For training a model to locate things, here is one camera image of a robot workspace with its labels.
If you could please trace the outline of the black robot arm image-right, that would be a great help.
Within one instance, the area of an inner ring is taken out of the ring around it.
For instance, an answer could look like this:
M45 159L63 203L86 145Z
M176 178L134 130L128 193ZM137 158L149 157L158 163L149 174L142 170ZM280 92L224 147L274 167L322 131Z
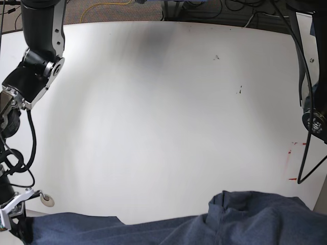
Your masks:
M285 18L275 1L270 2L285 24L297 52L298 94L302 123L308 131L297 183L304 182L323 161L304 175L311 137L326 142L326 1L286 1Z

